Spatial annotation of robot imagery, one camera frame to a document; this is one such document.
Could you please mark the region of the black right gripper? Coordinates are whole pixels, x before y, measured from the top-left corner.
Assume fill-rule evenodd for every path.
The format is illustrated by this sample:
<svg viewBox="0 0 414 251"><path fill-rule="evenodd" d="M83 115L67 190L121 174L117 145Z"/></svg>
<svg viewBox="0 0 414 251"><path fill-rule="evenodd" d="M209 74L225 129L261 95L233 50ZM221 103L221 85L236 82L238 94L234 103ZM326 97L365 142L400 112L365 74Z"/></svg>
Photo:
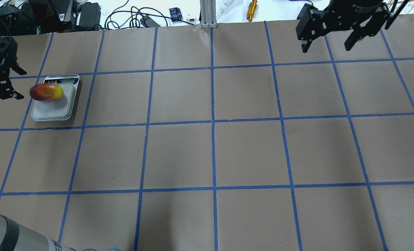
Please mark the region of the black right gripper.
<svg viewBox="0 0 414 251"><path fill-rule="evenodd" d="M316 38L351 30L344 43L345 50L350 51L364 37L377 35L390 15L382 0L331 0L324 10L306 3L297 17L297 39L302 52L307 53Z"/></svg>

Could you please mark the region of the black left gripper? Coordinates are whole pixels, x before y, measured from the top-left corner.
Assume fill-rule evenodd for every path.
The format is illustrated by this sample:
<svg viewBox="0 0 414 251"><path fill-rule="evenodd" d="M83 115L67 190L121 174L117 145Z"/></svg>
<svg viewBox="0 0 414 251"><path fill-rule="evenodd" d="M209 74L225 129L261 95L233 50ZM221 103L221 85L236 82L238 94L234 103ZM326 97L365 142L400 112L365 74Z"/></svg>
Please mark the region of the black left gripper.
<svg viewBox="0 0 414 251"><path fill-rule="evenodd" d="M15 98L24 99L24 96L15 91L9 79L12 69L19 76L25 76L27 72L17 62L18 44L13 37L0 37L0 99Z"/></svg>

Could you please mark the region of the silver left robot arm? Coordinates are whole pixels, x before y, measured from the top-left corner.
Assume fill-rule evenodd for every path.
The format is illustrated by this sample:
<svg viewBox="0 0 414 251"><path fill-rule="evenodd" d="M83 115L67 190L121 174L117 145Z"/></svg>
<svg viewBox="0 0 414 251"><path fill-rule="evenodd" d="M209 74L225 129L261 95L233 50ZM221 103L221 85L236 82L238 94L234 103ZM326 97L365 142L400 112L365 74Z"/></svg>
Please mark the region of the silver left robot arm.
<svg viewBox="0 0 414 251"><path fill-rule="evenodd" d="M0 99L0 251L300 250L278 67L298 48L215 30L15 38L27 95L80 76L71 119Z"/></svg>

